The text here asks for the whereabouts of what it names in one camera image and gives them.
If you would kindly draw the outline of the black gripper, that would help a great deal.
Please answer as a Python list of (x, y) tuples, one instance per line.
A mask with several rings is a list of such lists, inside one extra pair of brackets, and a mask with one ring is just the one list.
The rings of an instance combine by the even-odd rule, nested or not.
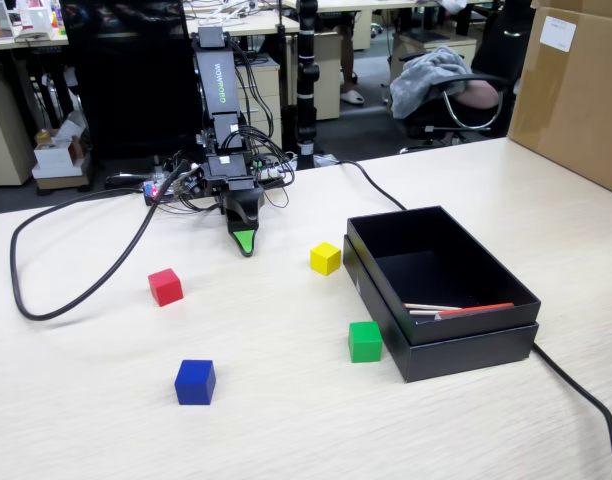
[(264, 190), (249, 172), (243, 154), (208, 156), (201, 169), (201, 196), (222, 196), (228, 233), (240, 253), (251, 257), (259, 228), (259, 210), (264, 205)]

